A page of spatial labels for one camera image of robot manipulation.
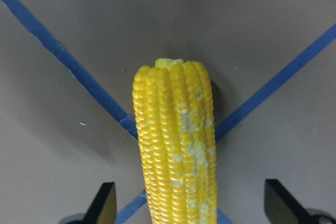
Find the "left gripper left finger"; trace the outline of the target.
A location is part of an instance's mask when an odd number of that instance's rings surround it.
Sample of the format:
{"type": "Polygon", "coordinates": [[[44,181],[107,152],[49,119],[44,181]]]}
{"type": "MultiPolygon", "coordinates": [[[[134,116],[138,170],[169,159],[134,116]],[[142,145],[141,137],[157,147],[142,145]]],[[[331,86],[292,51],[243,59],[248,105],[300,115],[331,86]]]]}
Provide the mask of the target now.
{"type": "Polygon", "coordinates": [[[115,183],[103,183],[87,210],[82,223],[113,224],[117,218],[115,183]]]}

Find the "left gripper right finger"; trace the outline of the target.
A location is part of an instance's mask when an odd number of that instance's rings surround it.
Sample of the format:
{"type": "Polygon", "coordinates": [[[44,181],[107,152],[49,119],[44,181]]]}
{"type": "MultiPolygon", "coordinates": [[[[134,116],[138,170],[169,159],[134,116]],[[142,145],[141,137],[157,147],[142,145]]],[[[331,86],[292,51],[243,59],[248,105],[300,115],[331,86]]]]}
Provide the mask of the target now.
{"type": "Polygon", "coordinates": [[[277,179],[265,180],[264,212],[270,223],[313,223],[308,212],[277,179]]]}

